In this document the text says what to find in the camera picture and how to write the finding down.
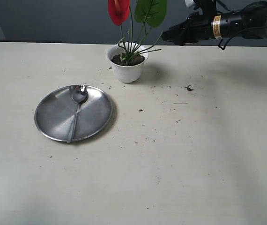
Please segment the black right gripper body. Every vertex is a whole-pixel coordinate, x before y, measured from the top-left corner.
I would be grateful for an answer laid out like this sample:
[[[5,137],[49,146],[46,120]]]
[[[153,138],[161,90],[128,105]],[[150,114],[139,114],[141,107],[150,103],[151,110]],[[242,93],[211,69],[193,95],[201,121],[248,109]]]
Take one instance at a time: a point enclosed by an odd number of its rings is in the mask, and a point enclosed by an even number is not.
[[[214,15],[192,13],[184,22],[164,31],[161,38],[165,42],[179,46],[212,40],[215,38],[212,28],[213,19]]]

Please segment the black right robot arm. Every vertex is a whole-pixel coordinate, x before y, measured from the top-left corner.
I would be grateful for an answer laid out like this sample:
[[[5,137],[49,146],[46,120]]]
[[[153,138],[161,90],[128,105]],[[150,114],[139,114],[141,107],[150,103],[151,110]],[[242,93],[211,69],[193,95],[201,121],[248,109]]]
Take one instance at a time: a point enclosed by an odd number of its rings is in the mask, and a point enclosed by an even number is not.
[[[220,0],[187,0],[194,13],[161,35],[162,40],[184,46],[203,40],[231,41],[267,39],[267,1],[251,3],[241,10],[229,10]]]

